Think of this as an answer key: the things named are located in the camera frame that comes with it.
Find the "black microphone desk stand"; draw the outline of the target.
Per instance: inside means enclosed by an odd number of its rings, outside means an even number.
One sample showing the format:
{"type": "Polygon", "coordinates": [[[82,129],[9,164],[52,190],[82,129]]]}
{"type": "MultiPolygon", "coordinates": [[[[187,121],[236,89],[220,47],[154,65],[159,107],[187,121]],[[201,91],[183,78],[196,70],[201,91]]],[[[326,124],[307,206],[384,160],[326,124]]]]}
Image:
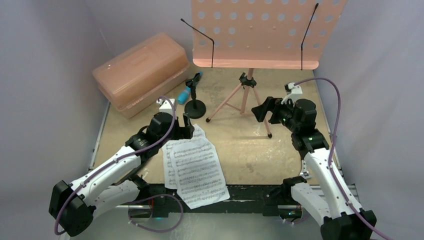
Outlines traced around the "black microphone desk stand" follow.
{"type": "Polygon", "coordinates": [[[184,106],[184,112],[188,114],[191,119],[199,119],[206,113],[206,105],[197,99],[196,87],[201,80],[203,73],[200,71],[194,75],[193,78],[185,81],[186,87],[190,90],[191,100],[184,106]]]}

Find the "sheet music page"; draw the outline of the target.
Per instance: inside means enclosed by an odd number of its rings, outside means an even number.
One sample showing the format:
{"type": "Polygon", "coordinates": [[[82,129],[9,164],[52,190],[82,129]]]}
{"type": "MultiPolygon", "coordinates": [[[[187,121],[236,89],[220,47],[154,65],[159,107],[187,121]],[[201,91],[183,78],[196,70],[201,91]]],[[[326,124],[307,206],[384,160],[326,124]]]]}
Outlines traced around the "sheet music page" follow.
{"type": "Polygon", "coordinates": [[[230,198],[218,153],[207,138],[174,146],[169,156],[177,195],[191,210],[230,198]]]}
{"type": "Polygon", "coordinates": [[[172,148],[174,146],[186,145],[187,143],[191,143],[195,139],[199,138],[206,138],[205,131],[198,124],[194,124],[194,132],[191,139],[169,140],[161,148],[163,153],[164,186],[167,189],[177,189],[175,171],[170,158],[170,152],[172,148]]]}

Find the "pink music stand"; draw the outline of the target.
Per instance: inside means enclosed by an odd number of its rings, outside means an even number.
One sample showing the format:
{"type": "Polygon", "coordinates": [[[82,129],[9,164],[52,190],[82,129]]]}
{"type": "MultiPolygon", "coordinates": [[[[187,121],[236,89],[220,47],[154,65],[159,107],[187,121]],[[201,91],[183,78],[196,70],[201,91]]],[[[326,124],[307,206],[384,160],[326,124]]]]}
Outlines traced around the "pink music stand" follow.
{"type": "Polygon", "coordinates": [[[193,0],[192,60],[198,67],[243,68],[255,91],[258,69],[314,70],[342,15],[344,0],[193,0]]]}

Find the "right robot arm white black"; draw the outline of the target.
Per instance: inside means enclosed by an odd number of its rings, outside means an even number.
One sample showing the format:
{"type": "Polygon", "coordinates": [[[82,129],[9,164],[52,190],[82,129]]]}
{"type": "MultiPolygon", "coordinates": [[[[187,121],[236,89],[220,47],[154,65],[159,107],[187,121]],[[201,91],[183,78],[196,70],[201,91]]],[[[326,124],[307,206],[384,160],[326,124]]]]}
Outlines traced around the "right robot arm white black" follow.
{"type": "Polygon", "coordinates": [[[283,180],[280,196],[288,204],[299,203],[320,226],[324,240],[369,240],[377,223],[372,210],[364,210],[331,161],[330,146],[316,128],[316,104],[269,96],[252,108],[258,122],[271,112],[270,124],[282,124],[291,132],[293,147],[318,179],[323,197],[314,193],[300,176],[283,180]]]}

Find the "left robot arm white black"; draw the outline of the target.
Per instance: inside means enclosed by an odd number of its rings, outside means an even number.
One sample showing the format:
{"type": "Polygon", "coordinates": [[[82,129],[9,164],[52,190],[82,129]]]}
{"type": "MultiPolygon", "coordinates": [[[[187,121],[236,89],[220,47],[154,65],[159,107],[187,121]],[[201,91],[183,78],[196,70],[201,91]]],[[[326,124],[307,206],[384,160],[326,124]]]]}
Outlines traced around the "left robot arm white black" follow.
{"type": "Polygon", "coordinates": [[[183,126],[177,116],[158,112],[149,125],[132,135],[111,158],[99,167],[70,183],[64,180],[52,189],[48,212],[55,219],[56,235],[81,234],[103,213],[125,203],[142,205],[148,200],[165,197],[153,192],[138,171],[170,140],[191,139],[195,127],[187,113],[183,126]]]}

